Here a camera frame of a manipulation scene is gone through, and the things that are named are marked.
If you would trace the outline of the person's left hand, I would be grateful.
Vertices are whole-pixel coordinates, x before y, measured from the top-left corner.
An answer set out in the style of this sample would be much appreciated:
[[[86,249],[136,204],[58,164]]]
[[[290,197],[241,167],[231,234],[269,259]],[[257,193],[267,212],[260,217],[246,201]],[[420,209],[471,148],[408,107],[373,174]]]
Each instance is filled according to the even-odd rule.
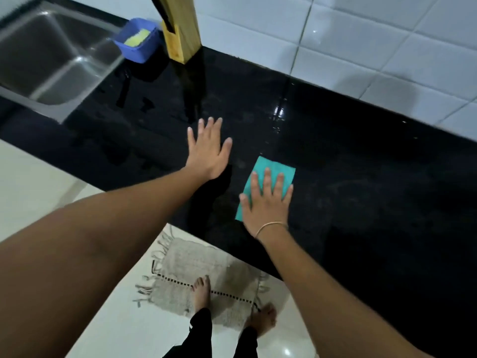
[[[188,151],[185,169],[194,174],[202,183],[218,178],[227,165],[220,162],[220,151],[224,142],[221,141],[223,118],[214,119],[213,139],[207,143],[204,140],[204,127],[207,120],[199,119],[194,151]]]

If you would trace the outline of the person's right hand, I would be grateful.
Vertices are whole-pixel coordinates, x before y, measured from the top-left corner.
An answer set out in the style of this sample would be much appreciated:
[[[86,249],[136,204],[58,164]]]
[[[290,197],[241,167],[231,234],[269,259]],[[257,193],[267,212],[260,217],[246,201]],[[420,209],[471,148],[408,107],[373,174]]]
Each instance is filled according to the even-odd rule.
[[[251,175],[251,216],[243,216],[243,224],[252,237],[262,244],[274,240],[289,239],[289,207],[282,202],[284,175],[278,174],[273,196],[264,196],[260,191],[258,174]]]

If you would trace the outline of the teal cleaning cloth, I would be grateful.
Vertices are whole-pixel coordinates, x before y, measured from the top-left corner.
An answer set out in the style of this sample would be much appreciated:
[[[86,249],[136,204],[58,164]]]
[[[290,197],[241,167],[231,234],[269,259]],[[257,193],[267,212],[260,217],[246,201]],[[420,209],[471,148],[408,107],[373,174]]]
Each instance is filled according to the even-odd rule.
[[[284,164],[281,164],[279,162],[271,161],[269,159],[264,158],[263,156],[259,156],[257,161],[254,164],[254,167],[252,168],[252,172],[256,172],[258,174],[258,182],[259,182],[259,188],[260,191],[262,192],[263,190],[263,178],[264,178],[264,173],[265,169],[268,168],[271,171],[271,185],[272,185],[272,190],[275,187],[276,180],[278,178],[278,174],[282,173],[284,175],[284,182],[283,182],[283,189],[282,189],[282,198],[285,197],[289,186],[293,183],[293,179],[295,176],[296,169]],[[249,175],[247,182],[244,186],[243,189],[243,194],[247,195],[249,202],[251,204],[251,175]],[[235,220],[242,222],[242,209],[239,205],[236,215],[235,215]]]

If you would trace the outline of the person's left forearm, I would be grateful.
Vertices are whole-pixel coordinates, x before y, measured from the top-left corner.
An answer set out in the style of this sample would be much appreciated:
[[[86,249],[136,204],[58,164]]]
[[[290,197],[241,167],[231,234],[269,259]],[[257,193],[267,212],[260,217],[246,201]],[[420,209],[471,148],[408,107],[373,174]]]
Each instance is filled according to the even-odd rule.
[[[57,209],[0,243],[0,358],[65,357],[170,217],[214,179],[192,165]]]

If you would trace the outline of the person's right forearm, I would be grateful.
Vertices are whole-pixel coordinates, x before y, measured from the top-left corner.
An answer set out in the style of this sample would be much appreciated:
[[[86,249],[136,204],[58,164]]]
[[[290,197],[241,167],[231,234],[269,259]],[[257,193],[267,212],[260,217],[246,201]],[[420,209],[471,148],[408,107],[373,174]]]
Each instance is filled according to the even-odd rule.
[[[292,236],[262,245],[291,292],[320,358],[435,358],[340,285]]]

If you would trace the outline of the beige fringed floor rug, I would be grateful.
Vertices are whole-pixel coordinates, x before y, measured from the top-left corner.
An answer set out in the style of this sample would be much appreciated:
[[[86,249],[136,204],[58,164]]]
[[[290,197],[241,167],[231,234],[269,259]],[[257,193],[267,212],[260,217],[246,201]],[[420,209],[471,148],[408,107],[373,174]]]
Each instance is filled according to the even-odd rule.
[[[150,275],[136,284],[138,307],[150,304],[180,316],[195,313],[192,286],[209,277],[212,324],[240,331],[249,316],[261,310],[260,294],[266,292],[267,275],[257,268],[210,245],[185,238],[167,225],[151,252]]]

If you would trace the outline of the blue plastic container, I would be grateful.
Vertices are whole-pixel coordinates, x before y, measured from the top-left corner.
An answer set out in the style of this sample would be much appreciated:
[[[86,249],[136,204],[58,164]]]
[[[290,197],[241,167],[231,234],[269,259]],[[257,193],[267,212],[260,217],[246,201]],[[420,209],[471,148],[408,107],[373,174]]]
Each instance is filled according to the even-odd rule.
[[[138,47],[127,47],[124,41],[140,29],[147,29],[151,33]],[[160,29],[157,23],[140,17],[130,19],[125,26],[113,37],[113,42],[119,48],[122,56],[135,63],[143,64],[161,46]]]

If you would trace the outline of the person's left foot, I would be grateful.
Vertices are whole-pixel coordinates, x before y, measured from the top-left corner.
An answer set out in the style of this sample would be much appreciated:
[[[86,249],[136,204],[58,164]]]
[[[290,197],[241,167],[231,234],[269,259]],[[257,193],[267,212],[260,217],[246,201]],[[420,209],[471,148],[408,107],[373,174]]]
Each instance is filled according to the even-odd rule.
[[[198,277],[192,285],[194,311],[198,313],[204,308],[210,307],[211,286],[208,275]]]

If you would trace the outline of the person's foot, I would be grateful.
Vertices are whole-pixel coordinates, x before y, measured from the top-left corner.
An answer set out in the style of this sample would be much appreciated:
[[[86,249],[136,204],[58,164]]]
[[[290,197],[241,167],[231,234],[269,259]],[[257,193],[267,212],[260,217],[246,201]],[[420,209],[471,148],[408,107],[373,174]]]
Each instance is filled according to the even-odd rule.
[[[260,311],[250,314],[243,326],[242,333],[247,329],[252,329],[256,333],[257,338],[259,338],[270,331],[276,325],[276,322],[277,310],[273,303],[269,302]]]
[[[192,285],[194,311],[198,313],[204,308],[210,307],[211,286],[208,275],[198,277]]]

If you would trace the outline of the wooden knife block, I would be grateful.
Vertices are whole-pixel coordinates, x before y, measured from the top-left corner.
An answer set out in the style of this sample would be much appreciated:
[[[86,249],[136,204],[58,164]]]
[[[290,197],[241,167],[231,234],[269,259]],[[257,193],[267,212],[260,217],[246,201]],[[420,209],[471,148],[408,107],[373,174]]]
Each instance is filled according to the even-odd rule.
[[[158,0],[169,58],[185,65],[202,47],[194,0]]]

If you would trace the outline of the yellow sponge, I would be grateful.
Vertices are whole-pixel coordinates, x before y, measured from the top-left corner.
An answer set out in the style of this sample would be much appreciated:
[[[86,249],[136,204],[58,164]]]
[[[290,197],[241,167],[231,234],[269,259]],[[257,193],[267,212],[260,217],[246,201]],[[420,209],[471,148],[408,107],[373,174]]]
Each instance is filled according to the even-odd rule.
[[[151,32],[149,30],[142,28],[139,31],[137,31],[134,35],[128,37],[124,41],[124,45],[127,47],[133,47],[133,48],[138,47],[147,39],[150,33]]]

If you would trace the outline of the person's right foot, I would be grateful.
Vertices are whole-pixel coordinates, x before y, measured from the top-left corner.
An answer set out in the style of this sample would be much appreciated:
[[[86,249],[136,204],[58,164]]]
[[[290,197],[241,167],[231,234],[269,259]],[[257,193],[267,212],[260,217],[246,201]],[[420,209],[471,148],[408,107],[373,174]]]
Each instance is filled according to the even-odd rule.
[[[250,314],[243,326],[242,333],[247,329],[252,329],[256,333],[257,338],[259,338],[270,331],[276,325],[276,322],[277,310],[273,303],[269,302],[260,311]]]

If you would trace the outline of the black trousers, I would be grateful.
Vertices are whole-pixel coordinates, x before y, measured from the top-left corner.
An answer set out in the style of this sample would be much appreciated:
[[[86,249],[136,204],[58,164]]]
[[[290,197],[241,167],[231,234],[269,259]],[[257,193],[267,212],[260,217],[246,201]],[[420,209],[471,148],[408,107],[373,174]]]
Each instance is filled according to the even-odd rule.
[[[173,346],[163,358],[212,358],[212,318],[202,308],[190,320],[189,333],[181,345]],[[258,332],[252,326],[243,329],[233,358],[258,358]]]

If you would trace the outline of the stainless steel sink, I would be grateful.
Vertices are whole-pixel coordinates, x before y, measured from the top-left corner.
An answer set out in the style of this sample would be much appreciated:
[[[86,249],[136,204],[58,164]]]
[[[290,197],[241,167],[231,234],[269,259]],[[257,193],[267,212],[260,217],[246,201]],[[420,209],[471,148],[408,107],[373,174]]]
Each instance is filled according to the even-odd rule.
[[[68,0],[34,1],[0,28],[0,99],[64,122],[123,61],[120,25]]]

